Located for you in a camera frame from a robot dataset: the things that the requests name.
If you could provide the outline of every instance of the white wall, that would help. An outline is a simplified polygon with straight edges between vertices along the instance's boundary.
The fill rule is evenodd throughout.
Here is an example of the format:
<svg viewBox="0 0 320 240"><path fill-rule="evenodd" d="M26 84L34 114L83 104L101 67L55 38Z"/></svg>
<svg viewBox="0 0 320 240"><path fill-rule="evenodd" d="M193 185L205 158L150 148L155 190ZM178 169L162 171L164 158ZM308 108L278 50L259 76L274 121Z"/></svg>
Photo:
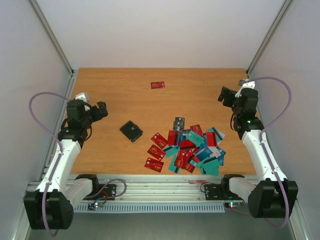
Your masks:
<svg viewBox="0 0 320 240"><path fill-rule="evenodd" d="M38 0L73 68L247 68L283 0Z"/></svg>
<svg viewBox="0 0 320 240"><path fill-rule="evenodd" d="M68 72L27 0L0 7L0 239L8 240L29 181L40 176L49 136L28 112L40 91L63 94ZM61 100L41 97L35 114L53 127Z"/></svg>
<svg viewBox="0 0 320 240"><path fill-rule="evenodd" d="M319 239L320 211L320 1L295 0L253 77L274 76L292 89L288 113L267 134L275 157L299 186L298 200L313 239ZM277 83L258 83L259 107L265 123L285 107L288 94Z"/></svg>

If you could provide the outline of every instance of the card pile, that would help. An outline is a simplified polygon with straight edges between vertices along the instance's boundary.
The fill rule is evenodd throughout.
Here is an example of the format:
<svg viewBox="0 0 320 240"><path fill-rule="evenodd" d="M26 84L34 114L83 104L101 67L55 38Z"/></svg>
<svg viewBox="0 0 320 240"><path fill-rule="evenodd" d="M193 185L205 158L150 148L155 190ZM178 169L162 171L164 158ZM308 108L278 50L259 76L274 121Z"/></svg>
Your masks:
<svg viewBox="0 0 320 240"><path fill-rule="evenodd" d="M206 132L200 125L185 129L185 118L176 117L167 139L158 132L151 138L157 146L153 144L147 151L153 158L148 157L144 166L160 173L164 166L162 159L172 157L168 169L176 174L180 169L193 173L198 168L203 175L218 176L226 155L219 147L224 138L215 127Z"/></svg>

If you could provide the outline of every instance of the black cable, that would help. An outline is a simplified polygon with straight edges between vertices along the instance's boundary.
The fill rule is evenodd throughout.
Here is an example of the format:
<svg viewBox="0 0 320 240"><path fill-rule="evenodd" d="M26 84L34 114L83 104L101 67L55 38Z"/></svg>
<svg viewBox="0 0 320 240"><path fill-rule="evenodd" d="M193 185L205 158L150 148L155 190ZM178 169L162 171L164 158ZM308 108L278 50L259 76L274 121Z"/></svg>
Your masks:
<svg viewBox="0 0 320 240"><path fill-rule="evenodd" d="M230 128L231 130L235 130L233 127L232 127L232 120L234 119L234 114L232 113L232 116L231 116L231 119L230 119Z"/></svg>
<svg viewBox="0 0 320 240"><path fill-rule="evenodd" d="M90 135L84 141L87 141L92 135L92 126L90 126L89 129L90 129Z"/></svg>
<svg viewBox="0 0 320 240"><path fill-rule="evenodd" d="M62 122L62 124L61 124L61 130L65 128L66 123L67 123L67 120L68 120L67 118L65 118L65 119L63 120L63 122Z"/></svg>
<svg viewBox="0 0 320 240"><path fill-rule="evenodd" d="M83 102L83 105L89 107L90 109L92 108L92 106L89 103L85 102L85 101Z"/></svg>
<svg viewBox="0 0 320 240"><path fill-rule="evenodd" d="M200 191L203 192L204 194L206 193L205 191L202 191L201 187L203 184L214 184L214 183L211 183L211 182L204 182L200 185Z"/></svg>
<svg viewBox="0 0 320 240"><path fill-rule="evenodd" d="M203 192L203 193L205 193L205 192L202 191L202 189L201 189L201 187L202 187L203 184L206 184L206 182L204 182L204 183L202 183L202 184L200 185L200 191Z"/></svg>

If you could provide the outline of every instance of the gray floor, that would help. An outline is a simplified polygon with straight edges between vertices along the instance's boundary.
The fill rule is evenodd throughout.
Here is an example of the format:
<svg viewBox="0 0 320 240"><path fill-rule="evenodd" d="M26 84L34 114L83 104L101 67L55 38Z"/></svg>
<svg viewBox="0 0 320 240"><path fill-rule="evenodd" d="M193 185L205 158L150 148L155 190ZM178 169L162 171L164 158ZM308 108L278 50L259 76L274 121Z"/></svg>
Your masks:
<svg viewBox="0 0 320 240"><path fill-rule="evenodd" d="M228 210L226 213L77 213L71 227L55 240L291 240L290 223L271 227L264 219ZM52 239L31 230L28 240Z"/></svg>

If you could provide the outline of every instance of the red card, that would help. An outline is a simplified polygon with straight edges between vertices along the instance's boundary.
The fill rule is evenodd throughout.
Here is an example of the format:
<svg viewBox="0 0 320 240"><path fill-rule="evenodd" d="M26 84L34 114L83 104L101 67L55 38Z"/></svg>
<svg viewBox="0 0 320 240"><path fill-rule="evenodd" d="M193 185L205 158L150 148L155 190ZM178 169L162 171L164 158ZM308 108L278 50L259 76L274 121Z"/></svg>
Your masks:
<svg viewBox="0 0 320 240"><path fill-rule="evenodd" d="M181 168L184 164L185 155L186 155L186 151L184 150L179 151L174 161L174 166L176 166L177 168Z"/></svg>
<svg viewBox="0 0 320 240"><path fill-rule="evenodd" d="M184 158L183 158L183 165L182 165L182 169L186 169L187 165L189 164L188 161L191 157L191 153L193 152L192 149L189 149L189 150L185 150L185 155L184 155Z"/></svg>
<svg viewBox="0 0 320 240"><path fill-rule="evenodd" d="M186 150L186 149L194 149L196 147L196 145L192 141L186 139L186 140L182 140L180 142L180 146L179 147L180 147L181 150L182 149Z"/></svg>
<svg viewBox="0 0 320 240"><path fill-rule="evenodd" d="M163 149L168 144L168 141L158 132L151 138L151 140L161 149Z"/></svg>
<svg viewBox="0 0 320 240"><path fill-rule="evenodd" d="M188 163L186 166L185 166L185 170L187 170L189 173L193 173L194 170L195 170L195 166L191 165L190 163Z"/></svg>
<svg viewBox="0 0 320 240"><path fill-rule="evenodd" d="M151 82L151 89L164 89L165 88L165 82L164 81L155 81Z"/></svg>
<svg viewBox="0 0 320 240"><path fill-rule="evenodd" d="M145 168L154 170L158 173L161 173L163 166L164 166L164 163L162 161L155 160L151 157L147 158L145 165L144 165Z"/></svg>
<svg viewBox="0 0 320 240"><path fill-rule="evenodd" d="M212 131L207 131L206 135L206 144L208 147L218 147L217 133Z"/></svg>
<svg viewBox="0 0 320 240"><path fill-rule="evenodd" d="M157 147L156 145L152 145L149 150L147 151L148 154L155 157L155 159L161 161L164 156L166 155L165 151L162 151L161 148Z"/></svg>
<svg viewBox="0 0 320 240"><path fill-rule="evenodd" d="M194 152L197 151L198 149L200 149L200 147L196 147L195 149L192 150L188 160L188 164L190 163L190 160L193 160Z"/></svg>
<svg viewBox="0 0 320 240"><path fill-rule="evenodd" d="M178 146L178 141L179 141L179 132L170 130L168 134L167 144L170 146Z"/></svg>
<svg viewBox="0 0 320 240"><path fill-rule="evenodd" d="M196 134L198 134L199 136L203 138L205 137L204 134L202 133L202 130L199 124L190 126L190 129L194 131Z"/></svg>

